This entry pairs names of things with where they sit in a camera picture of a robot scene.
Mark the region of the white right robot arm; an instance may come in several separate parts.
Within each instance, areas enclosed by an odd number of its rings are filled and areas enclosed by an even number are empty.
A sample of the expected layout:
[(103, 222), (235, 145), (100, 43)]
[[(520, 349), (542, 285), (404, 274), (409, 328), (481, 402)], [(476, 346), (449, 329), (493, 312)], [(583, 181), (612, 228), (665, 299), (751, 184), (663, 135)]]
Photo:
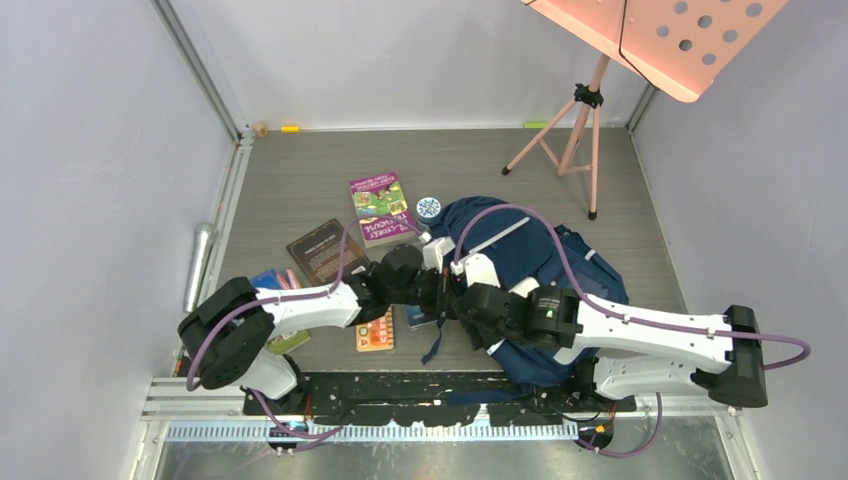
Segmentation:
[(553, 348), (559, 363), (572, 363), (589, 349), (636, 353), (630, 360), (598, 357), (572, 381), (572, 400), (584, 410), (596, 410), (608, 399), (698, 389), (733, 407), (768, 404), (759, 326), (749, 307), (684, 315), (595, 295), (581, 299), (575, 290), (555, 286), (521, 296), (480, 283), (452, 307), (461, 320), (515, 343)]

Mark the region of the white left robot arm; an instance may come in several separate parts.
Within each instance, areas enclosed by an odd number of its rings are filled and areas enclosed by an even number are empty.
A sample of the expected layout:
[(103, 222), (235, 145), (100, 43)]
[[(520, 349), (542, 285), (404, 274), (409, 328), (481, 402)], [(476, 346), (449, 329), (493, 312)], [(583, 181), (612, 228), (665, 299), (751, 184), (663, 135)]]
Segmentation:
[(245, 277), (227, 281), (180, 322), (177, 334), (190, 358), (186, 388), (235, 385), (263, 394), (284, 414), (307, 398), (294, 363), (273, 355), (277, 336), (317, 328), (344, 329), (383, 316), (392, 305), (438, 315), (449, 303), (449, 273), (425, 269), (419, 249), (402, 244), (365, 270), (328, 285), (256, 288)]

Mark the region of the navy blue backpack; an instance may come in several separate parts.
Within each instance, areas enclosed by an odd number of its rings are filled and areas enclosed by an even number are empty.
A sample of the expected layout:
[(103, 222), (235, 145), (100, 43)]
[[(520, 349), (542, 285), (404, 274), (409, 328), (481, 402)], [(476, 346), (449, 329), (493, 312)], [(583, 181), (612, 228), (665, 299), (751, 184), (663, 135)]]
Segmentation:
[[(424, 231), (434, 237), (450, 236), (457, 241), (476, 215), (502, 203), (501, 199), (488, 196), (461, 198), (442, 205), (438, 221)], [(498, 210), (479, 220), (465, 238), (461, 254), (468, 254), (472, 248), (521, 220), (525, 222), (522, 226), (482, 249), (482, 253), (494, 263), (501, 285), (512, 289), (520, 282), (532, 278), (540, 285), (570, 288), (572, 282), (565, 273), (546, 227), (539, 220), (529, 218), (518, 210)], [(553, 230), (584, 292), (616, 303), (630, 302), (619, 272), (589, 247), (579, 233), (564, 225), (555, 226)], [(522, 391), (533, 387), (559, 386), (574, 371), (572, 364), (557, 362), (554, 359), (555, 352), (549, 349), (517, 345), (504, 339), (484, 350)]]

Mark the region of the dark brown book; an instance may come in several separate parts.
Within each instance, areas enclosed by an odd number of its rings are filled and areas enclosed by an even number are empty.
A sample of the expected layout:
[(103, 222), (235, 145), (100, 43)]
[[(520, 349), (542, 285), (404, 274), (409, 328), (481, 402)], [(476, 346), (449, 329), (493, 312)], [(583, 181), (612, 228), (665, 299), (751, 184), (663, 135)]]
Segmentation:
[[(333, 218), (292, 241), (286, 250), (313, 286), (332, 283), (339, 271), (344, 227)], [(370, 260), (351, 237), (346, 239), (343, 275), (366, 270)]]

